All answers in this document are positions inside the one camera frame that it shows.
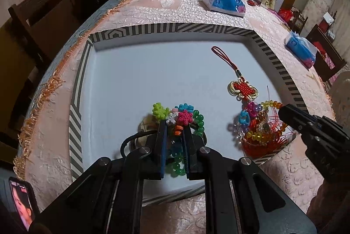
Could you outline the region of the person's right hand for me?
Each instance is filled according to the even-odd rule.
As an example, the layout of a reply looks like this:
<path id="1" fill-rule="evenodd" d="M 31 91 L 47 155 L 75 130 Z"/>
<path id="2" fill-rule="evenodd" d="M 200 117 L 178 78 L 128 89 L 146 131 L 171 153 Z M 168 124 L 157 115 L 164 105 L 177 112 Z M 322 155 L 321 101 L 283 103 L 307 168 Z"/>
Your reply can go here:
<path id="1" fill-rule="evenodd" d="M 349 182 L 324 180 L 310 202 L 307 216 L 317 233 L 349 233 Z"/>

